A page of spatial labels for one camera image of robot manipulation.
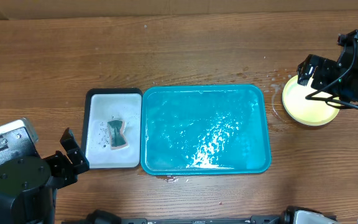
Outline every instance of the tray rim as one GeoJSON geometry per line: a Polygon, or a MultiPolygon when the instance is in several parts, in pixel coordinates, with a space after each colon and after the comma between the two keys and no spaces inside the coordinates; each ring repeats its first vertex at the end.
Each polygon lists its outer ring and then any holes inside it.
{"type": "Polygon", "coordinates": [[[258,88],[257,86],[253,85],[253,84],[235,84],[235,85],[230,85],[230,84],[225,84],[225,85],[190,85],[190,86],[153,86],[152,88],[149,88],[148,90],[145,91],[145,93],[143,94],[143,99],[142,99],[142,118],[141,118],[141,144],[140,144],[140,164],[143,168],[143,170],[150,174],[150,175],[229,175],[229,174],[262,174],[264,173],[267,169],[269,169],[269,167],[272,164],[272,150],[270,147],[270,136],[269,136],[269,125],[267,122],[267,117],[266,117],[266,108],[265,108],[265,99],[264,99],[264,94],[262,93],[262,90],[260,88],[258,88]],[[265,147],[265,151],[266,151],[266,163],[257,170],[249,170],[247,172],[244,171],[225,171],[223,172],[223,170],[221,169],[216,169],[216,170],[212,170],[212,169],[208,169],[205,171],[198,171],[198,170],[167,170],[167,171],[154,171],[148,168],[148,166],[146,165],[146,157],[145,157],[145,136],[143,136],[143,134],[145,134],[145,117],[146,117],[146,112],[145,109],[146,107],[145,105],[145,101],[147,101],[147,98],[156,92],[156,90],[158,89],[166,89],[167,91],[169,90],[174,90],[177,88],[184,88],[186,90],[191,90],[191,91],[196,91],[199,88],[207,88],[208,90],[217,90],[217,88],[220,88],[222,91],[224,91],[222,88],[229,88],[234,90],[234,89],[244,89],[244,88],[253,88],[255,93],[258,95],[258,97],[260,97],[260,99],[263,101],[263,106],[261,106],[261,114],[264,114],[263,116],[261,116],[261,122],[265,123],[265,127],[266,128],[262,128],[262,134],[264,135],[264,137],[266,137],[267,143],[266,143],[266,147],[265,147]]]}
{"type": "MultiPolygon", "coordinates": [[[[88,126],[90,122],[91,102],[92,96],[98,94],[139,94],[141,99],[140,104],[140,150],[142,149],[142,106],[143,106],[143,93],[139,88],[93,88],[90,89],[85,96],[85,110],[84,110],[84,121],[82,125],[82,136],[81,136],[81,150],[86,155],[86,142],[88,140],[88,126]]],[[[139,161],[135,166],[130,167],[98,167],[92,169],[131,169],[139,166],[142,154],[139,156],[139,161]]]]}

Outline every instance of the wooden table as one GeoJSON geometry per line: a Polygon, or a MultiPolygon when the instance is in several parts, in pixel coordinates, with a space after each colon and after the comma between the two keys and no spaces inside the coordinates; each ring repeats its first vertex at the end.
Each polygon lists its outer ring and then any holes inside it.
{"type": "Polygon", "coordinates": [[[285,114],[272,87],[308,54],[336,60],[337,34],[353,29],[358,11],[0,21],[0,125],[28,117],[45,157],[62,150],[66,127],[80,140],[91,88],[253,83],[265,95],[268,171],[169,183],[140,167],[92,170],[59,191],[57,221],[96,208],[122,217],[218,218],[298,205],[355,223],[358,112],[308,128],[285,114]]]}

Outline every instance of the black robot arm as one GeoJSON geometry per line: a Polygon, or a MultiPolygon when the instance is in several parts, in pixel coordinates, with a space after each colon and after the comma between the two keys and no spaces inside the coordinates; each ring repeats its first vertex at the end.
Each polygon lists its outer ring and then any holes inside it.
{"type": "Polygon", "coordinates": [[[57,189],[89,170],[70,129],[60,140],[68,158],[57,151],[41,159],[37,140],[24,118],[0,127],[0,223],[54,223],[57,189]]]}
{"type": "Polygon", "coordinates": [[[339,34],[337,44],[343,47],[337,61],[309,55],[300,63],[297,70],[298,83],[307,85],[310,79],[313,80],[311,87],[316,91],[306,97],[308,100],[325,101],[339,109],[358,110],[358,30],[339,34]],[[329,93],[332,97],[316,97],[319,92],[329,93]]]}

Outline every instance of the yellow liquid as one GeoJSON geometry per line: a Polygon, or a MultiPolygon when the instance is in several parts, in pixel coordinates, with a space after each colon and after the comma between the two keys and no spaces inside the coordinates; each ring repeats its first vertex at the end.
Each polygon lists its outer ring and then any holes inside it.
{"type": "MultiPolygon", "coordinates": [[[[283,90],[283,103],[288,114],[295,120],[310,126],[323,125],[330,122],[338,114],[339,110],[328,106],[323,101],[306,100],[305,96],[316,91],[308,86],[297,84],[298,76],[291,78],[283,90]]],[[[319,93],[315,97],[327,98],[328,93],[319,93]]]]}

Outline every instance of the sponge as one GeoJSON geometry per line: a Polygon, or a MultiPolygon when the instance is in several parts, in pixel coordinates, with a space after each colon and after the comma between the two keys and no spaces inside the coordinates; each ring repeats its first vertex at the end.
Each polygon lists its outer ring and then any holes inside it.
{"type": "Polygon", "coordinates": [[[128,142],[124,136],[125,126],[126,123],[123,120],[113,120],[107,123],[110,134],[110,147],[112,150],[128,147],[128,142]]]}

